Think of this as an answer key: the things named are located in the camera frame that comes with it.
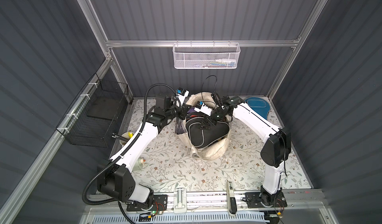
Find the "black paddle case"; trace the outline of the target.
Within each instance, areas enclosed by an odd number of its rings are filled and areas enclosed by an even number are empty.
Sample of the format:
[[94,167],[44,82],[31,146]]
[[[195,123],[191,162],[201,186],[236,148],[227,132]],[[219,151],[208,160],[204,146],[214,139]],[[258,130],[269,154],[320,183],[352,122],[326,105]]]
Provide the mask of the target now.
[[215,144],[225,138],[230,131],[230,125],[226,122],[218,122],[216,126],[211,126],[209,130],[202,130],[201,122],[203,119],[203,117],[194,117],[186,121],[188,137],[191,144],[197,149]]

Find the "blue paddle case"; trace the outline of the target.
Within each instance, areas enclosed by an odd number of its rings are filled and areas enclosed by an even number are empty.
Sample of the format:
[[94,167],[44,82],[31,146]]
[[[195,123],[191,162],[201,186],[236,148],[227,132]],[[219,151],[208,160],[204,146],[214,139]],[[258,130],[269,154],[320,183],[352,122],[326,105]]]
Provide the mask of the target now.
[[259,97],[248,97],[245,99],[245,103],[261,117],[268,119],[270,105],[266,100]]

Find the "cream canvas tote bag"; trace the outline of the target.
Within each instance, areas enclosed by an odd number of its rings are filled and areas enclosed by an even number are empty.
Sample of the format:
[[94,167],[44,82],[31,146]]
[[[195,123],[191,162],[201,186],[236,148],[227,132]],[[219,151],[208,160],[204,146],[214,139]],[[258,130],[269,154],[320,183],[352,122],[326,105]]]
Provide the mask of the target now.
[[206,114],[195,111],[200,101],[205,102],[208,108],[213,109],[216,105],[210,92],[192,95],[186,102],[191,106],[186,119],[176,119],[175,133],[192,150],[195,158],[211,161],[226,152],[230,143],[231,124],[228,116],[212,124]]

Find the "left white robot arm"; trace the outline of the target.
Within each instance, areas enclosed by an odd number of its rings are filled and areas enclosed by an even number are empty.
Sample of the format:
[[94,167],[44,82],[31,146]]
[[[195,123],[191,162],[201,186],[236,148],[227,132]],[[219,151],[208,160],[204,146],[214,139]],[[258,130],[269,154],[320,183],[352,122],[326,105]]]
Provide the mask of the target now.
[[153,111],[147,112],[138,131],[125,146],[114,154],[109,163],[100,169],[96,181],[97,190],[110,198],[102,201],[103,204],[113,201],[138,202],[151,206],[153,203],[153,190],[138,184],[131,172],[138,158],[148,144],[169,124],[174,118],[184,120],[190,105],[178,101],[175,105],[156,105]]

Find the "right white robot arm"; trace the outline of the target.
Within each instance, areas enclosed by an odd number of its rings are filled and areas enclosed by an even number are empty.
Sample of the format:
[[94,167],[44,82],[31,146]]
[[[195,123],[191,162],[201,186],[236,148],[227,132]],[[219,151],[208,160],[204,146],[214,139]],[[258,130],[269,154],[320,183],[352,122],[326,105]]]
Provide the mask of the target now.
[[290,132],[267,121],[238,96],[223,97],[215,108],[209,108],[204,101],[198,101],[196,109],[205,114],[203,125],[206,127],[216,125],[229,115],[246,124],[262,139],[264,146],[260,155],[266,165],[261,197],[275,198],[282,191],[281,175],[291,152]]

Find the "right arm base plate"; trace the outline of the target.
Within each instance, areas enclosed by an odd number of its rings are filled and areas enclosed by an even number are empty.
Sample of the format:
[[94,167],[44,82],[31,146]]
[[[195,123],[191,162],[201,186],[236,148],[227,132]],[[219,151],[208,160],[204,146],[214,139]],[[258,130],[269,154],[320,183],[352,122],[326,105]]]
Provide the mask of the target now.
[[282,191],[275,194],[267,192],[246,192],[242,201],[245,202],[248,208],[281,208],[288,206],[286,198]]

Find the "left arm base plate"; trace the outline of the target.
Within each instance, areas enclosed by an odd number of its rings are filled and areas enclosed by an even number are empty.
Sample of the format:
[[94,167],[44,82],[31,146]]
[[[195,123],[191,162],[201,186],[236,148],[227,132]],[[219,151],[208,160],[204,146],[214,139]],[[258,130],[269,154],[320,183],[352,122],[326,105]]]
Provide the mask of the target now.
[[154,194],[150,195],[143,203],[138,201],[127,202],[126,210],[128,212],[166,211],[167,204],[168,195]]

